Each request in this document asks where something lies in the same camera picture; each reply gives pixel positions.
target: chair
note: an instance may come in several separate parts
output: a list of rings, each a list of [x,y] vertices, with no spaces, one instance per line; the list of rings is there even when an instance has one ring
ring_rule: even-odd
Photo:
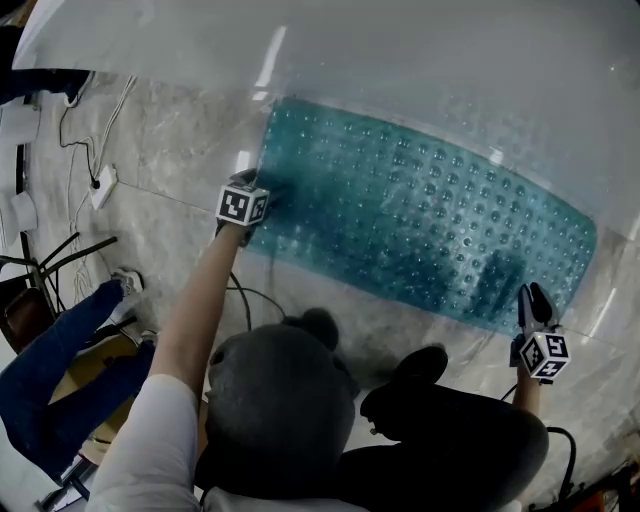
[[[16,354],[22,352],[35,338],[51,327],[55,319],[66,309],[58,293],[59,270],[75,260],[84,258],[88,254],[99,251],[118,241],[117,237],[108,238],[103,242],[66,256],[49,266],[49,263],[79,236],[79,233],[75,233],[69,237],[47,256],[42,263],[38,263],[35,259],[0,255],[0,270],[4,265],[10,263],[23,265],[28,269],[27,274],[24,276],[0,282],[0,308],[3,311],[3,315],[0,317],[0,331],[2,331]],[[53,289],[57,309],[54,307],[54,301],[46,283],[49,283]],[[87,348],[99,343],[107,336],[116,334],[122,327],[134,321],[135,318],[131,318],[116,326],[107,326],[99,329],[94,337],[88,341]]]

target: blue bath mat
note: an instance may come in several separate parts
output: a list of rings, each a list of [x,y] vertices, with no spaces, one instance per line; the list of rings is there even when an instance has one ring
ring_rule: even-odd
[[[508,335],[520,285],[564,312],[596,246],[588,217],[485,158],[296,99],[275,105],[259,167],[287,194],[251,249]]]

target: black cable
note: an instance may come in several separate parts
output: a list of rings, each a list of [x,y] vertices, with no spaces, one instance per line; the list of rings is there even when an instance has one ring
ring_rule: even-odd
[[[576,465],[576,440],[573,436],[563,428],[560,427],[547,427],[547,432],[551,432],[554,434],[561,434],[565,436],[569,440],[569,445],[571,448],[571,452],[569,454],[569,463],[567,464],[567,471],[564,474],[564,478],[562,479],[562,485],[560,486],[560,499],[559,501],[564,500],[569,497],[571,494],[571,478],[573,477],[573,468]]]
[[[73,108],[75,107],[67,107],[66,110],[64,111],[64,114],[62,114],[62,117],[60,118],[60,125],[58,126],[58,143],[60,144],[60,147],[62,149],[70,148],[73,146],[84,146],[84,149],[87,152],[87,169],[89,170],[89,179],[91,180],[91,186],[94,189],[99,189],[100,182],[93,177],[93,171],[91,170],[91,157],[89,155],[89,144],[87,144],[86,142],[80,142],[80,141],[68,142],[68,143],[62,142],[62,123],[64,122],[65,117],[67,117],[69,110]]]
[[[259,295],[260,297],[262,297],[264,300],[268,300],[269,302],[271,302],[271,304],[273,304],[275,307],[278,308],[278,310],[280,311],[280,313],[282,314],[282,318],[286,318],[287,314],[284,312],[284,309],[282,308],[282,306],[280,304],[278,304],[275,300],[273,300],[271,297],[269,297],[268,295],[265,295],[262,292],[259,292],[258,290],[254,290],[253,288],[242,288],[245,292],[250,292],[250,293],[255,293],[256,295]],[[236,288],[235,286],[231,286],[229,288],[227,288],[227,290],[232,291],[232,290],[238,290],[240,291],[239,288]]]
[[[236,285],[238,291],[240,292],[240,296],[242,297],[242,302],[244,302],[245,315],[247,317],[247,331],[251,330],[251,308],[249,307],[249,301],[247,300],[247,295],[244,293],[244,288],[240,285],[240,281],[238,278],[231,272],[231,280],[233,284]]]
[[[500,401],[504,402],[507,399],[507,397],[516,390],[517,386],[518,386],[517,384],[514,384],[513,387],[509,391],[507,391],[507,393],[500,399]]]

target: electrical outlet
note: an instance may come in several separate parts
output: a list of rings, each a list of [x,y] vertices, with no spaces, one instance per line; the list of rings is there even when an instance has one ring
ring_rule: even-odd
[[[100,173],[100,176],[98,176],[98,181],[100,182],[100,188],[90,188],[91,204],[93,204],[94,210],[99,210],[100,208],[102,208],[104,203],[109,198],[109,194],[111,194],[111,191],[118,183],[118,175],[116,174],[115,167],[105,165],[102,169],[102,172]]]

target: person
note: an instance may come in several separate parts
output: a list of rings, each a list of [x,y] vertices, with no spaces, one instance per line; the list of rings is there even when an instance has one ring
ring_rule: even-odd
[[[151,339],[135,356],[114,359],[85,387],[50,404],[76,354],[123,299],[131,302],[140,291],[136,272],[117,270],[0,373],[0,503],[7,510],[24,510],[17,489],[57,490],[84,441],[142,386],[155,350]]]
[[[87,511],[200,509],[193,493],[198,403],[245,235],[226,224],[203,254],[96,474]],[[353,420],[349,379],[330,353],[327,329],[302,324],[261,327],[213,355],[207,464],[214,467],[205,480],[215,487],[204,495],[205,510],[494,510],[515,500],[540,468],[548,437],[530,412],[537,383],[519,371],[515,405],[439,387],[446,361],[437,348],[410,356],[362,404],[376,430],[400,442],[342,455]],[[245,380],[252,372],[257,377]],[[225,452],[227,441],[239,451]]]
[[[11,25],[0,27],[0,105],[40,91],[63,93],[67,107],[77,105],[82,90],[88,83],[89,71],[12,69],[22,31],[22,28]]]

